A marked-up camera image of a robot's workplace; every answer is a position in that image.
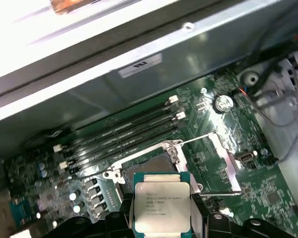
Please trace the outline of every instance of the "capacitor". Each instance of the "capacitor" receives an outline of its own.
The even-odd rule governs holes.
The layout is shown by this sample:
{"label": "capacitor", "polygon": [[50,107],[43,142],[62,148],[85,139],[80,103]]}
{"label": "capacitor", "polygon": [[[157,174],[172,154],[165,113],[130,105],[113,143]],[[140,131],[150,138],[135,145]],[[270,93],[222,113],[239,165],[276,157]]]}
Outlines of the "capacitor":
{"label": "capacitor", "polygon": [[48,175],[48,172],[46,170],[41,171],[41,177],[42,178],[46,178],[47,175]]}
{"label": "capacitor", "polygon": [[83,202],[80,202],[73,207],[73,211],[75,213],[79,213],[84,206],[85,206],[85,204]]}
{"label": "capacitor", "polygon": [[230,112],[233,107],[233,99],[228,95],[219,95],[214,101],[214,110],[220,114]]}
{"label": "capacitor", "polygon": [[38,167],[39,167],[39,170],[42,171],[45,168],[45,164],[44,163],[39,163]]}
{"label": "capacitor", "polygon": [[63,218],[59,218],[59,219],[57,219],[57,220],[54,220],[54,221],[52,222],[52,225],[53,225],[53,227],[55,228],[55,227],[59,226],[61,223],[63,223],[63,222],[64,222],[64,219],[63,219]]}
{"label": "capacitor", "polygon": [[75,192],[72,192],[70,194],[70,200],[75,201],[78,198],[78,196],[80,196],[80,191],[76,190]]}

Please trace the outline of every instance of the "green circuit board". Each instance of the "green circuit board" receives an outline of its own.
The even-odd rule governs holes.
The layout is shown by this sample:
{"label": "green circuit board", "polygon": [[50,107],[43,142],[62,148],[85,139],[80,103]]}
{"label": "green circuit board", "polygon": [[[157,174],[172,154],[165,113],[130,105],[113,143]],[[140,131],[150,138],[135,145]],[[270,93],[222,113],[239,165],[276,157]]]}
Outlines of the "green circuit board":
{"label": "green circuit board", "polygon": [[[249,218],[269,220],[298,237],[298,216],[291,211],[295,202],[278,165],[270,163],[273,154],[249,103],[241,93],[231,94],[238,86],[235,75],[229,70],[222,70],[221,73],[202,77],[97,121],[35,149],[35,153],[32,151],[18,159],[11,159],[5,164],[11,194],[31,197],[38,192],[44,193],[47,188],[53,188],[59,183],[60,176],[57,175],[54,179],[43,179],[46,187],[39,189],[35,186],[37,180],[42,180],[36,172],[37,164],[42,160],[49,161],[49,168],[55,168],[50,171],[51,175],[56,175],[57,165],[66,160],[69,167],[63,177],[85,176],[105,170],[112,163],[159,142],[176,139],[187,141],[216,132],[222,145],[233,155],[257,152],[254,160],[240,165],[237,180],[242,188],[242,195],[220,198],[232,211],[233,220],[240,225]],[[173,95],[178,96],[179,102],[166,105],[165,102]],[[218,95],[230,95],[233,98],[234,106],[231,111],[220,114],[214,110],[214,100]],[[172,120],[178,112],[184,112],[186,117],[180,121]],[[56,158],[52,147],[57,144],[62,145],[63,150],[57,152],[61,156]],[[231,189],[225,172],[226,163],[217,154],[211,140],[204,138],[188,143],[183,151],[188,168],[196,181],[203,185],[203,191]],[[142,156],[134,164],[147,161],[159,153],[161,151]],[[24,179],[16,183],[16,176]],[[104,180],[101,175],[96,178],[99,181]],[[114,201],[114,206],[107,205],[108,210],[117,210],[119,197],[114,185],[106,180],[103,183],[110,187],[106,192],[106,203],[110,204],[109,200]],[[78,187],[83,185],[83,182],[76,182]],[[71,186],[74,185],[70,183],[62,193],[72,191]],[[61,202],[63,198],[56,198],[56,201]],[[41,200],[41,206],[46,204],[46,201]],[[72,215],[63,214],[66,218]]]}

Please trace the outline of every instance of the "screw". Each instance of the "screw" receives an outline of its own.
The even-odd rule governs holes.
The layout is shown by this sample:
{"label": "screw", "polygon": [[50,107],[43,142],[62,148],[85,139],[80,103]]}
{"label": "screw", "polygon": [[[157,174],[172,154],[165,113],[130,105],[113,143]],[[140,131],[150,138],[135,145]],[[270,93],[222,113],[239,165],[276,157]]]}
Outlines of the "screw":
{"label": "screw", "polygon": [[170,154],[171,156],[173,156],[173,155],[176,154],[176,151],[175,151],[174,148],[169,149],[168,152],[169,152],[169,154]]}
{"label": "screw", "polygon": [[191,32],[193,31],[194,29],[194,24],[191,23],[191,22],[186,22],[182,25],[182,29],[185,31],[185,32]]}
{"label": "screw", "polygon": [[251,220],[250,222],[254,226],[260,226],[261,225],[260,222],[259,221],[256,221],[256,220]]}
{"label": "screw", "polygon": [[206,94],[208,92],[208,90],[206,88],[201,88],[200,93],[201,94]]}
{"label": "screw", "polygon": [[114,213],[110,214],[110,216],[112,218],[119,218],[120,217],[120,214],[118,212],[114,212]]}
{"label": "screw", "polygon": [[85,219],[83,219],[83,218],[79,218],[79,219],[76,221],[76,225],[81,225],[81,224],[83,224],[83,223],[85,223]]}
{"label": "screw", "polygon": [[218,220],[220,220],[220,219],[223,218],[223,216],[220,215],[220,214],[214,214],[213,217],[214,217],[215,219],[218,219]]}

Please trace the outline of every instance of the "gray cable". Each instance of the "gray cable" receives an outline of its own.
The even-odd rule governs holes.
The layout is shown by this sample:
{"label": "gray cable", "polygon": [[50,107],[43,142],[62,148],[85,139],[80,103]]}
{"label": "gray cable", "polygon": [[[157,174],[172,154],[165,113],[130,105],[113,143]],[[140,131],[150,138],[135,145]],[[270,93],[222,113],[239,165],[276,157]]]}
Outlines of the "gray cable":
{"label": "gray cable", "polygon": [[286,123],[286,124],[277,124],[275,122],[273,122],[268,116],[266,116],[266,114],[264,114],[261,109],[254,103],[250,100],[250,98],[245,95],[246,99],[248,100],[248,102],[252,105],[252,107],[254,108],[254,110],[265,120],[267,120],[270,124],[272,124],[273,126],[275,127],[287,127],[291,124],[293,124],[294,122],[297,121],[297,118],[298,118],[298,112],[296,111],[295,112],[295,115],[294,115],[294,119],[292,119],[290,122]]}
{"label": "gray cable", "polygon": [[286,155],[281,160],[279,160],[279,163],[288,160],[288,158],[292,155],[292,153],[294,151],[294,148],[296,147],[297,142],[298,142],[298,134],[295,137],[295,139],[294,139],[293,143],[291,144],[291,146],[290,146],[288,152],[286,153]]}
{"label": "gray cable", "polygon": [[293,69],[293,73],[294,73],[294,80],[295,80],[295,87],[296,87],[296,101],[297,101],[297,108],[296,108],[296,111],[294,113],[294,118],[289,121],[288,123],[286,124],[277,124],[275,122],[273,122],[266,114],[264,114],[262,111],[261,111],[261,108],[256,105],[256,103],[252,102],[252,100],[249,98],[248,95],[245,95],[246,99],[248,100],[248,102],[252,105],[252,107],[254,108],[254,110],[265,120],[267,120],[270,124],[272,124],[273,126],[275,127],[287,127],[287,126],[290,126],[291,124],[295,123],[297,121],[297,118],[298,118],[298,75],[297,75],[297,72],[295,70],[295,68],[292,66],[292,69]]}

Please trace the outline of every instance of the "orange wire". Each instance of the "orange wire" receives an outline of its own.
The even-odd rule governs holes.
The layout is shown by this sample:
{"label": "orange wire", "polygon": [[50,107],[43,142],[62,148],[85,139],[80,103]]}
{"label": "orange wire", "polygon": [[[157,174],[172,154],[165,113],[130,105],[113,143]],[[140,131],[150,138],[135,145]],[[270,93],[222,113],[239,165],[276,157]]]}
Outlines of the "orange wire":
{"label": "orange wire", "polygon": [[242,92],[242,94],[244,94],[245,96],[247,96],[247,94],[245,93],[245,91],[241,88],[239,88],[239,90]]}

